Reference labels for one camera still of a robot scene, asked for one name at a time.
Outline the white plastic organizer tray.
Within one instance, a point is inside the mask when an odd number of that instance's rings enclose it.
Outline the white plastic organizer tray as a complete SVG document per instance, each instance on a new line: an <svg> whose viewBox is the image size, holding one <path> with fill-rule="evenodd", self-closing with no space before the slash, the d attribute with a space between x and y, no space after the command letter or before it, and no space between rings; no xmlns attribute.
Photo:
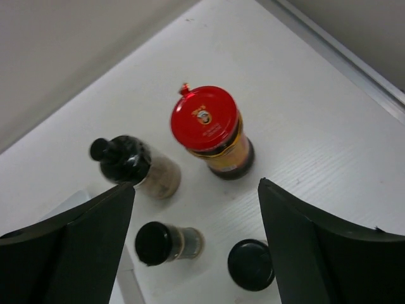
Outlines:
<svg viewBox="0 0 405 304"><path fill-rule="evenodd" d="M125 245L133 198L129 188L79 190L43 217L62 226L51 284L67 283L68 303L145 302Z"/></svg>

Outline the black-top brown chunk grinder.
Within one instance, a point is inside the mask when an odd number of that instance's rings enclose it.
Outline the black-top brown chunk grinder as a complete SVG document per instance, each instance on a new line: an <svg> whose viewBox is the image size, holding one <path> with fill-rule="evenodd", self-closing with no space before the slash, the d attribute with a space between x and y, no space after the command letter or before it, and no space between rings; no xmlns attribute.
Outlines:
<svg viewBox="0 0 405 304"><path fill-rule="evenodd" d="M99 163L104 177L114 184L130 183L146 196L164 200L180 186L177 163L145 141L128 135L96 139L90 157Z"/></svg>

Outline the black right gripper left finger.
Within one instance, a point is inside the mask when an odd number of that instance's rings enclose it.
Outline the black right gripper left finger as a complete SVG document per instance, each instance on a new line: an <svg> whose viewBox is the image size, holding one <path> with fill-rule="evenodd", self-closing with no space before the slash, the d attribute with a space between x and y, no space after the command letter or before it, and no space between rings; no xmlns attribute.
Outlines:
<svg viewBox="0 0 405 304"><path fill-rule="evenodd" d="M1 236L1 303L109 303L134 197L115 186Z"/></svg>

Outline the red-lid sauce jar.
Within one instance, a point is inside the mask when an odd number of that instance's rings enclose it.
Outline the red-lid sauce jar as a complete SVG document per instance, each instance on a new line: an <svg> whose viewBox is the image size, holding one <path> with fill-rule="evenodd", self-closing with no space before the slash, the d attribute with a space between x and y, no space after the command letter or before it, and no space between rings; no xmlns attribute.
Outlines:
<svg viewBox="0 0 405 304"><path fill-rule="evenodd" d="M183 84L179 94L170 119L174 138L219 178L231 181L245 176L255 152L233 97L213 85L191 89Z"/></svg>

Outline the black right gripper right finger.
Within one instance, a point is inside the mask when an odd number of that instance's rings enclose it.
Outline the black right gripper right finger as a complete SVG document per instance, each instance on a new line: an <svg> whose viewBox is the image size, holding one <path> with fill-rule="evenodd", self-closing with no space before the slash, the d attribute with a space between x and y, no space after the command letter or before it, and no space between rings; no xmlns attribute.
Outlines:
<svg viewBox="0 0 405 304"><path fill-rule="evenodd" d="M283 303L404 302L404 236L339 218L268 179L258 196Z"/></svg>

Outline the small black-lid spice jar outer-right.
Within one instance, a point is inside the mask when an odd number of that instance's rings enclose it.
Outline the small black-lid spice jar outer-right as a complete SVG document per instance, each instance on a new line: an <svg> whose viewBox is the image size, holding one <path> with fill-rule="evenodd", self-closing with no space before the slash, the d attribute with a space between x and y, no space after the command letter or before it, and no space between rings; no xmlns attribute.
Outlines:
<svg viewBox="0 0 405 304"><path fill-rule="evenodd" d="M243 239L236 243L228 254L227 266L233 282L247 291L262 291L275 278L270 249L265 240Z"/></svg>

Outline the small black-lid spice jar inner-right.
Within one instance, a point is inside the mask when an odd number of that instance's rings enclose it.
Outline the small black-lid spice jar inner-right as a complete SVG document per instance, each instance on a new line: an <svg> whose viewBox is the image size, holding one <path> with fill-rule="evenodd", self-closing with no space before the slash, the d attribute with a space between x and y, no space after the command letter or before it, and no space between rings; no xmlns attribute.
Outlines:
<svg viewBox="0 0 405 304"><path fill-rule="evenodd" d="M150 267L195 259L203 252L204 244L204 236L193 227L148 222L139 229L134 248L139 260Z"/></svg>

